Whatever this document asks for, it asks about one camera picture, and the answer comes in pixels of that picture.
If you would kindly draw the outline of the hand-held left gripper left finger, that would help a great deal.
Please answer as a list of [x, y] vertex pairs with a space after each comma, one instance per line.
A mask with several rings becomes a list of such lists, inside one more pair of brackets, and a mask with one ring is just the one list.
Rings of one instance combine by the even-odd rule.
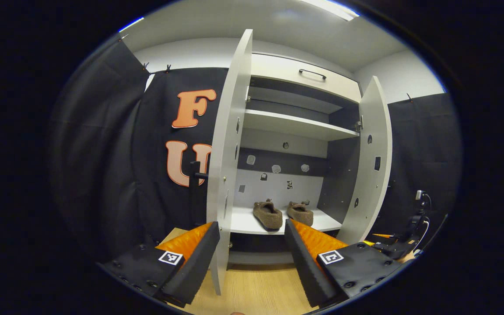
[[220, 240], [217, 221], [160, 245], [141, 243], [99, 267], [124, 285], [178, 307], [191, 304]]

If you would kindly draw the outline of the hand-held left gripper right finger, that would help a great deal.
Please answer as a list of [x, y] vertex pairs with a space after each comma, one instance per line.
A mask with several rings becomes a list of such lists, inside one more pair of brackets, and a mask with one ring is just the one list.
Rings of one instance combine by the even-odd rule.
[[363, 241], [347, 245], [293, 219], [285, 221], [284, 238], [312, 307], [352, 299], [402, 267]]

